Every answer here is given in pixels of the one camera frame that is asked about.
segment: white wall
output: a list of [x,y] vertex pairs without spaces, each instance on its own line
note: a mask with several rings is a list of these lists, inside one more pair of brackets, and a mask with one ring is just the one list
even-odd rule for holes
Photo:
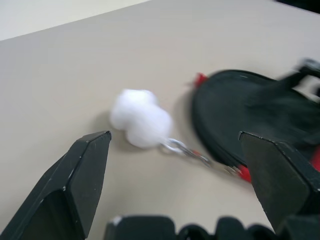
[[52,28],[147,0],[0,0],[0,40]]

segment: metal key ring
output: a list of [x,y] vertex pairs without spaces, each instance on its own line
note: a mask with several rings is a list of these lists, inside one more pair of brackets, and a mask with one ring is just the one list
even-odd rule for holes
[[162,145],[166,149],[170,150],[171,152],[177,153],[177,154],[184,154],[184,151],[182,151],[180,149],[180,147],[185,147],[186,148],[186,145],[182,141],[178,141],[178,140],[176,140],[174,138],[168,138],[165,143],[162,143]]

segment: white pom-pom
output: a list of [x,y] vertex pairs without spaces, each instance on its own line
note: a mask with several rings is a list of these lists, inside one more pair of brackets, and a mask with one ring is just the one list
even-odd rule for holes
[[118,130],[126,130],[128,121],[135,114],[135,108],[141,104],[158,103],[157,97],[148,90],[125,89],[117,97],[110,114],[111,125]]
[[110,122],[115,129],[126,131],[126,138],[132,145],[150,148],[168,139],[173,121],[157,106],[152,92],[126,89],[115,102]]
[[142,104],[135,109],[135,117],[126,129],[126,138],[132,145],[145,149],[164,143],[171,133],[170,115],[156,105]]

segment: table surface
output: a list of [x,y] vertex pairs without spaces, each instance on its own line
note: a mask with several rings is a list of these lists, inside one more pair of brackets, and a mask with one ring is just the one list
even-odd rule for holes
[[0,42],[0,230],[82,135],[112,131],[89,239],[116,215],[168,215],[214,230],[220,216],[270,226],[250,184],[159,149],[129,145],[108,116],[122,89],[147,89],[172,137],[201,152],[188,100],[197,72],[269,77],[320,58],[320,15],[266,0],[154,0]]

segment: red strap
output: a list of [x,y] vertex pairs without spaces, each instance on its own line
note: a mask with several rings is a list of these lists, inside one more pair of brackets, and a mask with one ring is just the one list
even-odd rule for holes
[[203,73],[198,73],[194,81],[195,87],[198,88],[207,79],[208,77],[206,75],[204,75]]
[[239,177],[251,183],[251,176],[250,176],[249,169],[243,165],[240,165],[238,169],[240,170]]
[[311,159],[311,164],[318,172],[320,172],[320,146],[315,150]]

